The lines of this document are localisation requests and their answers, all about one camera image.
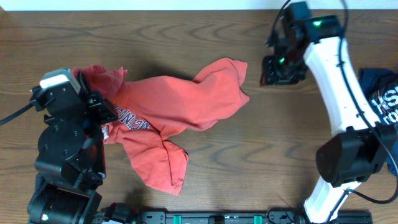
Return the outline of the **red t-shirt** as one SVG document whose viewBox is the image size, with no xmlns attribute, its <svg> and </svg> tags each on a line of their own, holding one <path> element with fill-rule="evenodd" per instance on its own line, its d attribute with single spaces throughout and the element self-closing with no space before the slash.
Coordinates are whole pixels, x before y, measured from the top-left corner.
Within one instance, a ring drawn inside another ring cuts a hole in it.
<svg viewBox="0 0 398 224">
<path fill-rule="evenodd" d="M 158 76 L 127 82 L 127 70 L 101 65 L 74 69 L 90 88 L 109 100 L 117 120 L 103 125 L 104 143 L 120 143 L 144 183 L 178 195 L 187 171 L 188 154 L 168 138 L 186 129 L 204 131 L 235 114 L 249 102 L 241 87 L 248 64 L 221 58 L 191 80 Z"/>
</svg>

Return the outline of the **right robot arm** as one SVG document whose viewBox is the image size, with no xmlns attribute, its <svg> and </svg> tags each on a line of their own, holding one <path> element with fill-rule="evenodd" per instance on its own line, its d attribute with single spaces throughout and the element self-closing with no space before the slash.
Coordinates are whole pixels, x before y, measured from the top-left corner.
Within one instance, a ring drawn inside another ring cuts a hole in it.
<svg viewBox="0 0 398 224">
<path fill-rule="evenodd" d="M 307 72 L 315 77 L 331 127 L 331 139 L 316 153 L 320 174 L 299 212 L 268 212 L 271 223 L 371 223 L 367 212 L 342 212 L 341 206 L 392 158 L 396 130 L 383 125 L 368 103 L 351 65 L 346 21 L 312 15 L 307 3 L 287 1 L 272 28 L 260 84 L 294 85 Z"/>
</svg>

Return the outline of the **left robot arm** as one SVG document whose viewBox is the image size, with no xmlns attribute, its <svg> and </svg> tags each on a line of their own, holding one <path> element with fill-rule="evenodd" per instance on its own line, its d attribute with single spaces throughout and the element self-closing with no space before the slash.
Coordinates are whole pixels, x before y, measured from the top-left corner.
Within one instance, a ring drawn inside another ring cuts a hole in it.
<svg viewBox="0 0 398 224">
<path fill-rule="evenodd" d="M 46 73 L 30 102 L 47 110 L 34 163 L 37 182 L 29 223 L 91 223 L 106 178 L 102 125 L 116 121 L 112 104 L 69 68 Z"/>
</svg>

